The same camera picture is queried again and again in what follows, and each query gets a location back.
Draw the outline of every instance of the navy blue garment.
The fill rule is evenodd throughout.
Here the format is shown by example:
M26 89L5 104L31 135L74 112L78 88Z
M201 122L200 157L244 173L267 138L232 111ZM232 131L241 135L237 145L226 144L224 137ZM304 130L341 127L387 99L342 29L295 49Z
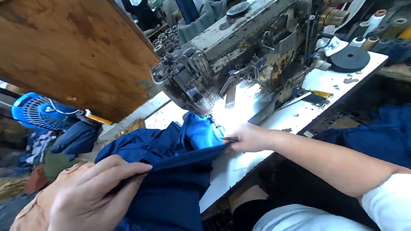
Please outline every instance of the navy blue garment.
M96 163L117 154L153 165L116 230L202 230L199 201L210 186L211 162L224 151L222 136L211 119L189 113L181 128L140 128L104 147Z
M411 168L411 104L381 107L370 125L328 129L314 139Z
M50 152L63 153L69 156L69 161L73 161L78 154L91 152L94 142L99 137L97 131L100 126L91 125L84 121L75 123L57 138Z

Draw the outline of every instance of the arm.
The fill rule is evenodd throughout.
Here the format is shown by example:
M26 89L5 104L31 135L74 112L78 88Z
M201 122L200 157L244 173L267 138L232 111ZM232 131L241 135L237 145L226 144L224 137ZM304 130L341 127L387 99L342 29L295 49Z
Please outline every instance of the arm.
M410 169L370 157L360 152L279 130L243 125L230 145L234 151L273 150L299 164L339 191L360 198L394 173L411 173Z

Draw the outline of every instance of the black rubber disc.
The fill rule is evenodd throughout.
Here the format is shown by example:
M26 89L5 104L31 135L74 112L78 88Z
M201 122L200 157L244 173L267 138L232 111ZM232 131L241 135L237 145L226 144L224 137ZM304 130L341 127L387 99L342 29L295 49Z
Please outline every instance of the black rubber disc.
M347 46L328 58L330 70L342 73L358 72L369 63L369 53L356 46Z

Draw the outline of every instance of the tweezers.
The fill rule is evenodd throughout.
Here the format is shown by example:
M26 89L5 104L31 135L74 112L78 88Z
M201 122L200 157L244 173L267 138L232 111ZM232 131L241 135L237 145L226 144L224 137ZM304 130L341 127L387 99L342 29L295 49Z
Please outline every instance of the tweezers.
M222 140L228 140L230 142L238 142L238 138L237 137L222 137L220 138Z

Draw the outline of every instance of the right hand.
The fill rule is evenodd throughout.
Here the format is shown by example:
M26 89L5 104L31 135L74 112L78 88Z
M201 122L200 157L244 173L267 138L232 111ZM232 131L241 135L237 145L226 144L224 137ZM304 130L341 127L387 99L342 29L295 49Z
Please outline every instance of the right hand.
M238 142L232 143L228 149L236 152L259 152L269 148L269 129L250 123L240 125L235 132L226 134L225 137L237 137Z

